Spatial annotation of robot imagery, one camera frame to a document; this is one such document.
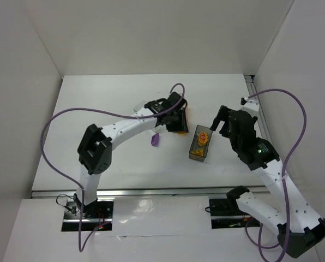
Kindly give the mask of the purple rounded lego brick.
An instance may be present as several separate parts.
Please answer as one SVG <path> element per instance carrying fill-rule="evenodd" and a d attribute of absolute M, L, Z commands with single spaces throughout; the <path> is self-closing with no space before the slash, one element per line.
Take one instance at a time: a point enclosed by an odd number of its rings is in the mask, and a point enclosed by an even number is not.
<path fill-rule="evenodd" d="M 160 134 L 156 133 L 151 138 L 151 145 L 153 147 L 158 147 L 159 146 L 159 141 L 160 141 Z"/>

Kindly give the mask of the yellow butterfly lego brick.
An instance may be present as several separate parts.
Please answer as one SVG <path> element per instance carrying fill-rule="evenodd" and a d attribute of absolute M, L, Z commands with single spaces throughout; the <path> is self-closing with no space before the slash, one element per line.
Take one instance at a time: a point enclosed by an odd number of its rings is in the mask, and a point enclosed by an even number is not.
<path fill-rule="evenodd" d="M 207 143 L 208 143 L 208 134 L 206 132 L 200 132 L 199 135 L 198 135 L 198 145 L 199 146 L 206 146 Z"/>

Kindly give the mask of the yellow curved lego brick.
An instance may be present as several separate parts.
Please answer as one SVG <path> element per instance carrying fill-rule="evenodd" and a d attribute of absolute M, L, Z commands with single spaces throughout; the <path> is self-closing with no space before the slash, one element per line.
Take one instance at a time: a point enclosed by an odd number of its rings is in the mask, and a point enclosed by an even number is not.
<path fill-rule="evenodd" d="M 204 149 L 193 150 L 190 152 L 192 155 L 203 157 L 204 156 Z"/>

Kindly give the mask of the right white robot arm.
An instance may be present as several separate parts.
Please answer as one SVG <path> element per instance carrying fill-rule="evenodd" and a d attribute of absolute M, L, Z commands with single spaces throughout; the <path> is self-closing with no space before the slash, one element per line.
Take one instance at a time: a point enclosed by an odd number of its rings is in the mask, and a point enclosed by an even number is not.
<path fill-rule="evenodd" d="M 298 258 L 325 238 L 325 218 L 304 199 L 288 173 L 273 145 L 259 138 L 255 131 L 257 117 L 244 109 L 232 110 L 221 106 L 211 130 L 224 122 L 220 134 L 228 138 L 238 158 L 262 180 L 264 186 L 279 202 L 275 209 L 244 186 L 227 193 L 227 199 L 269 228 L 286 254 Z"/>

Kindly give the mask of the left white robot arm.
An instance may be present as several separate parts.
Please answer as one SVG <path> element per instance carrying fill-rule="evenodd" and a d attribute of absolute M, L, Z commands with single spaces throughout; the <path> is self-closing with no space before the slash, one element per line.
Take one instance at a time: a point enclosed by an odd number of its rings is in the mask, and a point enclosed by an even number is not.
<path fill-rule="evenodd" d="M 134 136 L 165 126 L 168 132 L 188 132 L 186 106 L 188 102 L 177 92 L 165 99 L 147 102 L 128 119 L 111 125 L 87 127 L 77 149 L 81 164 L 80 187 L 74 194 L 77 207 L 86 217 L 98 208 L 97 189 L 100 175 L 112 162 L 112 152 L 123 142 Z"/>

